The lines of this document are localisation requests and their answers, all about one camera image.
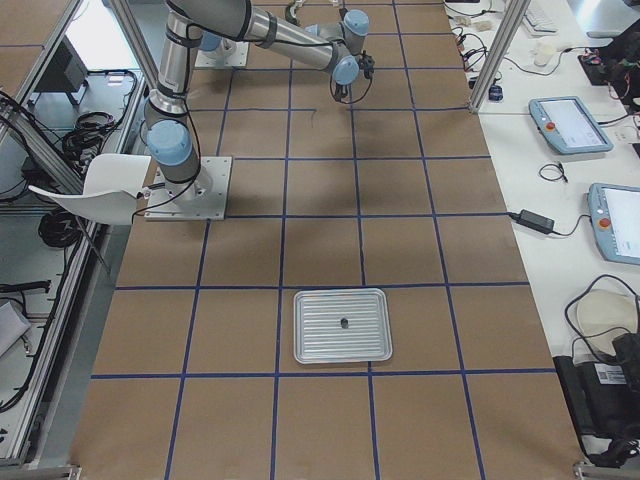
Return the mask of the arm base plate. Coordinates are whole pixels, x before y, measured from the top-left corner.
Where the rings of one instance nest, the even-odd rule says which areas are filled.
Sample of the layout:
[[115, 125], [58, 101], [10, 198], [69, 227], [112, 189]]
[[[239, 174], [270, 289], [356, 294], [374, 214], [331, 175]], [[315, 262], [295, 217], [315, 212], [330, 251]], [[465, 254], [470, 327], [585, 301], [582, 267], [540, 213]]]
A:
[[231, 171], [231, 157], [205, 156], [194, 183], [174, 199], [185, 185], [168, 182], [157, 167], [154, 182], [164, 186], [151, 192], [148, 200], [150, 209], [143, 212], [144, 218], [148, 221], [223, 220]]
[[249, 44], [246, 42], [219, 43], [216, 48], [202, 45], [198, 52], [196, 69], [234, 69], [245, 68], [248, 59]]

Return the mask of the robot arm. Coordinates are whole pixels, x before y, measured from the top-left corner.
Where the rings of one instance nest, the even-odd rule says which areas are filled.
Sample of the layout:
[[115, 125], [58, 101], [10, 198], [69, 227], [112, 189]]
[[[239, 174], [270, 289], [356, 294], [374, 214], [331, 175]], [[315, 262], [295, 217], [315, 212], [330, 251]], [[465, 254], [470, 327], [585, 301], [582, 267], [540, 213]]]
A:
[[197, 143], [187, 125], [187, 96], [205, 32], [271, 49], [328, 73], [337, 101], [346, 97], [360, 74], [373, 78], [374, 60], [364, 49], [369, 17], [361, 10], [346, 10], [336, 23], [303, 29], [250, 1], [169, 1], [167, 6], [162, 60], [145, 106], [145, 122], [148, 150], [172, 196], [183, 194], [200, 176]]

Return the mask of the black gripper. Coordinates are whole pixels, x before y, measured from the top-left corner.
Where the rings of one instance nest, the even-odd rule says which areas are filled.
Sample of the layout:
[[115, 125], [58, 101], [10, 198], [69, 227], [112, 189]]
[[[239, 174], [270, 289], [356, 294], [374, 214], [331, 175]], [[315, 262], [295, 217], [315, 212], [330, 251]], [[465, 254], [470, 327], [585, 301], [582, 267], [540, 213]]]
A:
[[335, 97], [336, 98], [349, 98], [351, 95], [351, 86], [350, 85], [341, 85], [339, 83], [335, 83]]

